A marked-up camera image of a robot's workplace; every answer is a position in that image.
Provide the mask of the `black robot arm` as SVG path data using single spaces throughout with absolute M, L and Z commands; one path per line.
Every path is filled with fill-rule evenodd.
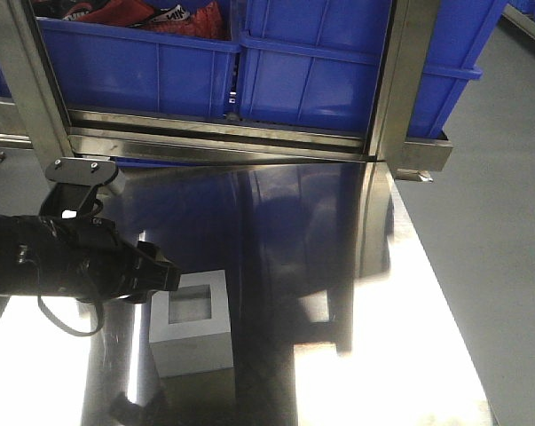
M 123 240 L 110 220 L 0 216 L 0 296 L 143 303 L 177 290 L 180 276 L 154 244 Z

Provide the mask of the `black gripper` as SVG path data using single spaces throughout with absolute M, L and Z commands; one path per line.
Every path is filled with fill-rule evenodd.
M 40 291 L 92 303 L 125 298 L 143 303 L 154 292 L 176 291 L 180 269 L 154 244 L 123 240 L 99 217 L 44 217 L 35 245 Z

